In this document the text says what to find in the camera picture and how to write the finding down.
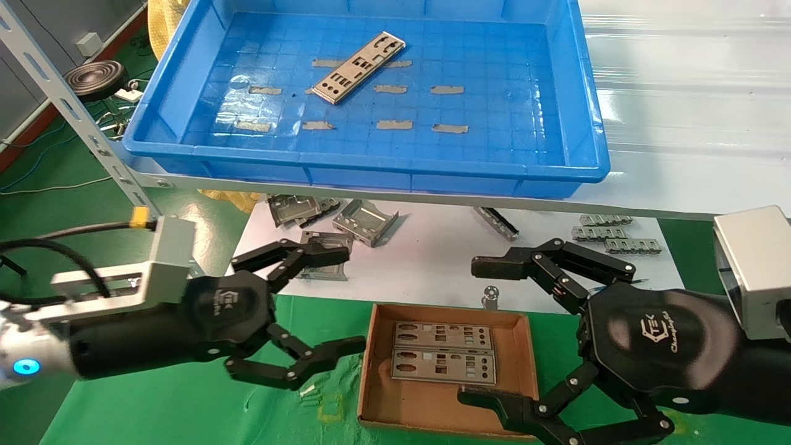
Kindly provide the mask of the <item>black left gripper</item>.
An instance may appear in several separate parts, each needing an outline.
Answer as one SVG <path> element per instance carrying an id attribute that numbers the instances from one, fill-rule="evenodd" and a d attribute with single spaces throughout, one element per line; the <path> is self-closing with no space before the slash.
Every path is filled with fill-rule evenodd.
<path id="1" fill-rule="evenodd" d="M 314 375 L 336 369 L 340 358 L 364 352 L 366 338 L 308 346 L 272 323 L 271 292 L 283 290 L 305 268 L 349 259 L 345 246 L 277 240 L 235 256 L 234 275 L 192 279 L 178 303 L 72 321 L 68 343 L 75 371 L 96 379 L 230 357 L 225 369 L 234 380 L 297 391 Z M 266 281 L 253 274 L 273 265 Z M 268 340 L 294 363 L 280 367 L 244 359 Z"/>

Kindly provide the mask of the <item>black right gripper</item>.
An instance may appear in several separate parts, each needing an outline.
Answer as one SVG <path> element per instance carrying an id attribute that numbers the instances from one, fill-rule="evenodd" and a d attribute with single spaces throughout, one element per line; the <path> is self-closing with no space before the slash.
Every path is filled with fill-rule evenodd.
<path id="1" fill-rule="evenodd" d="M 603 370 L 584 362 L 539 400 L 463 385 L 458 402 L 492 410 L 506 431 L 544 444 L 658 444 L 675 425 L 655 405 L 789 425 L 789 342 L 750 340 L 726 297 L 630 286 L 635 271 L 561 239 L 474 257 L 472 276 L 531 279 L 571 315 L 585 313 L 584 352 Z M 590 298 L 571 273 L 609 287 Z M 560 414 L 601 381 L 602 391 L 636 418 L 573 430 Z"/>

